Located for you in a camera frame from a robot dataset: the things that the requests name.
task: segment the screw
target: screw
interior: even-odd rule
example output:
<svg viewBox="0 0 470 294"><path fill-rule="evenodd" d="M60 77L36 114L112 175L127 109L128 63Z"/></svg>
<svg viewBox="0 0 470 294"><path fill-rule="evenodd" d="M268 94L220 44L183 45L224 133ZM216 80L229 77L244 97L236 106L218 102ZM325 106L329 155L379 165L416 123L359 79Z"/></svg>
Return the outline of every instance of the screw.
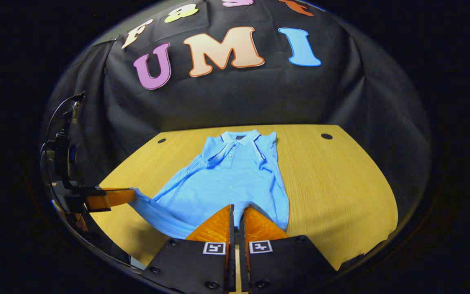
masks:
<svg viewBox="0 0 470 294"><path fill-rule="evenodd" d="M219 284L217 282L207 282L206 287L208 289L217 289L219 288Z"/></svg>
<svg viewBox="0 0 470 294"><path fill-rule="evenodd" d="M153 272L154 274L158 273L159 272L159 268L157 266L150 266L150 270L151 272Z"/></svg>
<svg viewBox="0 0 470 294"><path fill-rule="evenodd" d="M267 281L258 281L256 283L257 288L266 288L269 286L269 283Z"/></svg>

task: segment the yellow letter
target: yellow letter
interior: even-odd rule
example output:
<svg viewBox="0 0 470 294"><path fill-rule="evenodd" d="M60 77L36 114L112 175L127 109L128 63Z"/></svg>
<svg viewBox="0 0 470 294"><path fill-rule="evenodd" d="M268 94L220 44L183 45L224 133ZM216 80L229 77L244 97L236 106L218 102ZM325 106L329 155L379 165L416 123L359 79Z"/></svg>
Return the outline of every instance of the yellow letter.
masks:
<svg viewBox="0 0 470 294"><path fill-rule="evenodd" d="M153 19L150 19L149 21L145 22L144 24L142 24L142 25L134 28L133 30L131 30L128 33L128 37L126 38L126 41L124 42L124 45L123 45L123 47L121 47L121 49L126 48L128 45L130 45L131 43L136 41L137 35L140 35L140 33L142 33L144 31L144 27L151 24L151 22L153 22Z"/></svg>
<svg viewBox="0 0 470 294"><path fill-rule="evenodd" d="M224 69L232 51L235 59L231 65L234 67L263 65L264 58L257 53L251 37L254 31L252 27L231 28L224 36L222 43L205 33L185 39L183 43L189 45L192 52L193 69L190 71L190 76L205 75L213 70L211 65L207 65L205 56L208 56L218 68Z"/></svg>
<svg viewBox="0 0 470 294"><path fill-rule="evenodd" d="M199 9L196 9L195 4L184 5L168 13L169 16L164 20L164 22L173 22L174 20L178 20L181 17L190 16L197 11L199 11Z"/></svg>

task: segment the polo shirt collar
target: polo shirt collar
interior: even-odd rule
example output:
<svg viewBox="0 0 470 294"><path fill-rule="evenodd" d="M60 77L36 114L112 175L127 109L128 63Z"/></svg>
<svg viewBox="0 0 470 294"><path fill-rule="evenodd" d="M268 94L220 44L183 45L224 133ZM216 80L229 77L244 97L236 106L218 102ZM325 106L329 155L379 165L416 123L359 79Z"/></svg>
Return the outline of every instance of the polo shirt collar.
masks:
<svg viewBox="0 0 470 294"><path fill-rule="evenodd" d="M260 135L261 134L257 130L253 130L250 132L224 132L224 134L222 134L220 138L222 139L222 141L224 141L224 143L237 142L244 146L247 146L248 143L255 141L255 139L257 139ZM244 138L236 140L235 138L237 138L237 136L244 136Z"/></svg>

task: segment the orange gripper pad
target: orange gripper pad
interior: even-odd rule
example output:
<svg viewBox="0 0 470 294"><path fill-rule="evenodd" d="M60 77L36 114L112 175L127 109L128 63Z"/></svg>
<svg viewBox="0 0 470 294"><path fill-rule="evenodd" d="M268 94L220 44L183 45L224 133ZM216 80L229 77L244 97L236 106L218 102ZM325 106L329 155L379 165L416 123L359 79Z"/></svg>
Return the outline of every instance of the orange gripper pad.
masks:
<svg viewBox="0 0 470 294"><path fill-rule="evenodd" d="M246 238L246 262L250 265L249 242L278 240L289 238L274 222L270 221L255 209L244 210L244 238Z"/></svg>
<svg viewBox="0 0 470 294"><path fill-rule="evenodd" d="M227 205L214 215L210 216L186 240L201 242L224 242L229 243L230 238L230 209Z"/></svg>
<svg viewBox="0 0 470 294"><path fill-rule="evenodd" d="M116 190L116 188L103 188L103 190ZM90 206L89 209L110 208L112 206L130 203L132 201L135 201L135 191L133 189L109 191L103 196L86 197L86 202Z"/></svg>

